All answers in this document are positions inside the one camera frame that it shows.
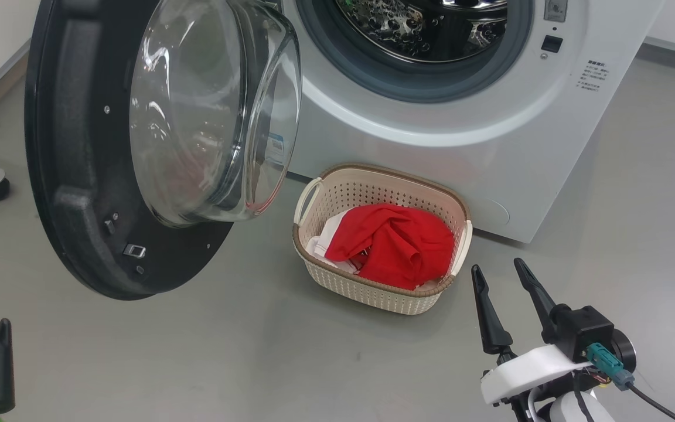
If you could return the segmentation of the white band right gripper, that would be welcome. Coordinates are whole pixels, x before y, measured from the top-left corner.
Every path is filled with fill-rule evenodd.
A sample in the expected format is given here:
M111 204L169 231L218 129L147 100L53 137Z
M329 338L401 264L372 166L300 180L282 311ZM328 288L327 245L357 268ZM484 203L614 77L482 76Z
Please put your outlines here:
M557 338L555 324L551 319L551 310L555 307L554 300L522 258L515 257L513 264L520 283L532 299L541 323L543 342L554 343ZM499 320L489 297L489 286L479 265L472 266L471 276L484 353L511 355L513 339ZM492 405L501 399L517 396L589 366L592 366L589 361L574 363L555 345L546 345L534 348L490 370L480 380L480 390L485 403Z

